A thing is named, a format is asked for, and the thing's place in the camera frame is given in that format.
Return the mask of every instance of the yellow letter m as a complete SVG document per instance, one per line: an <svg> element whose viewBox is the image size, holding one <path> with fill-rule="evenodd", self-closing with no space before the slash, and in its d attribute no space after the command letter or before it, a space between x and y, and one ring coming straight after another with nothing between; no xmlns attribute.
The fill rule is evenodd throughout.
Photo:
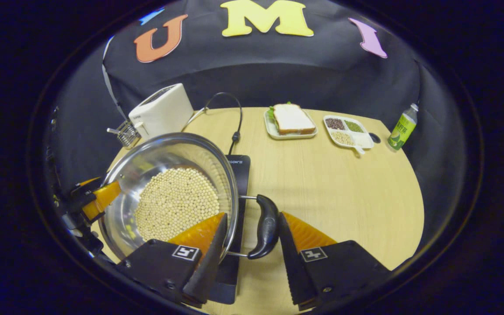
<svg viewBox="0 0 504 315"><path fill-rule="evenodd" d="M246 26L247 18L260 32L268 32L279 18L280 24L276 31L280 34L313 36L314 32L308 28L302 9L304 4L294 1L277 0L269 8L264 9L250 0L234 0L221 5L228 11L228 26L223 30L223 36L246 35L252 32Z"/></svg>

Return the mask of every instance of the round table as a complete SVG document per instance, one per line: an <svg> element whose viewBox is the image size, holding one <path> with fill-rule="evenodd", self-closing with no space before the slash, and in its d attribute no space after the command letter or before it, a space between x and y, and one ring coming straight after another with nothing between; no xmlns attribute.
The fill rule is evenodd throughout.
<svg viewBox="0 0 504 315"><path fill-rule="evenodd" d="M266 131L267 108L242 110L241 139L232 154L250 156L248 195L269 197L280 211L298 217L337 242L358 242L390 270L415 253L424 227L420 187L403 150L392 152L386 147L390 131L380 120L306 109L318 134L275 140ZM354 118L382 142L361 156L354 149L339 147L324 127L325 115ZM210 109L184 132L204 136L228 154L238 118L238 108ZM112 165L127 152L122 148ZM256 245L259 217L258 204L247 202L242 252ZM98 224L92 229L100 237ZM119 262L106 243L103 251ZM208 301L200 311L216 315L298 313L291 300L279 243L262 259L240 259L237 290L234 304Z"/></svg>

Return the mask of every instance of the metal pot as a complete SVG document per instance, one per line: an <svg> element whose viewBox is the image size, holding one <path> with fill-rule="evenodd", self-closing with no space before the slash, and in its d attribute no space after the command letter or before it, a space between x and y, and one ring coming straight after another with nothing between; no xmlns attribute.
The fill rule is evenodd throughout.
<svg viewBox="0 0 504 315"><path fill-rule="evenodd" d="M119 259L144 244L134 216L140 192L151 178L171 168L193 168L205 175L216 188L219 211L227 213L227 233L221 251L258 259L270 253L278 240L278 209L265 196L239 196L235 175L226 156L208 139L197 134L177 132L149 139L132 149L108 172L103 185L120 183L122 193L108 206L98 223L104 240ZM262 215L258 222L258 243L248 254L228 251L236 232L238 199L254 199Z"/></svg>

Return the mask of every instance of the green bottle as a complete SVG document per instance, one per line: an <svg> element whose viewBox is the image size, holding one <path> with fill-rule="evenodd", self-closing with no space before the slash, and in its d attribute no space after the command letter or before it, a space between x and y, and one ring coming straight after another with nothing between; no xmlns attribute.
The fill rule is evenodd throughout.
<svg viewBox="0 0 504 315"><path fill-rule="evenodd" d="M400 120L392 130L392 134L388 138L388 147L392 150L400 150L400 148L406 143L410 134L415 129L417 124L417 111L419 108L416 104L412 104L412 106L402 113Z"/></svg>

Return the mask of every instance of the bread slice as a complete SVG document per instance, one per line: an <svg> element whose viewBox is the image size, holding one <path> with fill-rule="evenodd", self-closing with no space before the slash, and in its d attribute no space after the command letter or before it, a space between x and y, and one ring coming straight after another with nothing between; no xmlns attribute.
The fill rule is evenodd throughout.
<svg viewBox="0 0 504 315"><path fill-rule="evenodd" d="M310 134L316 129L312 120L296 104L274 105L273 116L279 126L280 134Z"/></svg>

